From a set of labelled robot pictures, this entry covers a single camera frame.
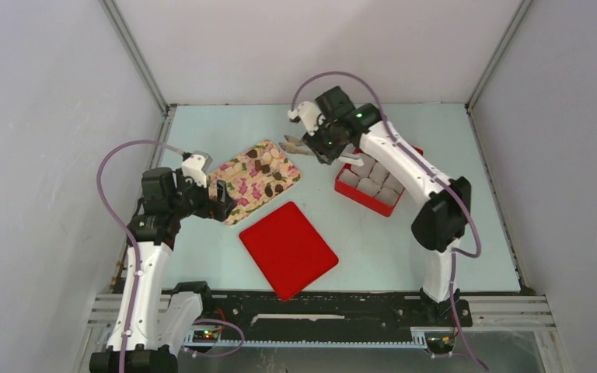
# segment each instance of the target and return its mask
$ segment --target red square cloth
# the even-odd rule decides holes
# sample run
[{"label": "red square cloth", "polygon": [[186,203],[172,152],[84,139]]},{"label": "red square cloth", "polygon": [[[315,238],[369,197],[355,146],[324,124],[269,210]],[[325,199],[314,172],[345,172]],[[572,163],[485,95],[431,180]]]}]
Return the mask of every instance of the red square cloth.
[{"label": "red square cloth", "polygon": [[239,233],[239,238],[282,301],[339,261],[294,202]]}]

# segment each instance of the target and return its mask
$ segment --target floor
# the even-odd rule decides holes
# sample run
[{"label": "floor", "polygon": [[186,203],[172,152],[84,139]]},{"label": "floor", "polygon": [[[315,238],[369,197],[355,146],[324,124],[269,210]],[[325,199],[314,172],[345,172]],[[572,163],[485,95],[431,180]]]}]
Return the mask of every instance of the floor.
[{"label": "floor", "polygon": [[[473,185],[471,211],[483,244],[477,260],[460,257],[457,284],[463,291],[517,291],[518,279],[498,217],[483,163],[463,105],[389,104],[384,109],[399,133],[424,149],[440,170]],[[288,106],[180,106],[168,142],[214,159],[211,169],[258,141],[301,137],[300,124],[287,119]],[[176,237],[164,288],[180,281],[205,280],[218,289],[270,290],[239,241],[239,233],[281,205],[294,201],[340,259],[339,264],[308,286],[313,291],[417,291],[424,276],[424,249],[410,232],[418,206],[404,194],[390,218],[368,210],[333,190],[341,165],[320,165],[307,155],[288,155],[303,178],[237,225],[187,218]],[[167,152],[162,166],[176,168],[180,159]],[[470,230],[462,248],[473,250]]]}]

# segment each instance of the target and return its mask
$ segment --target brown object on floral tray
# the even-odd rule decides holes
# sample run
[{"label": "brown object on floral tray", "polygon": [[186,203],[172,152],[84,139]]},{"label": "brown object on floral tray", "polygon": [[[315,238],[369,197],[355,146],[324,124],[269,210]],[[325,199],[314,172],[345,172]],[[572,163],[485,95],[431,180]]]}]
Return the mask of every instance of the brown object on floral tray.
[{"label": "brown object on floral tray", "polygon": [[209,194],[216,195],[216,180],[228,184],[237,205],[225,220],[234,225],[301,179],[301,172],[271,141],[264,140],[218,167],[208,176]]}]

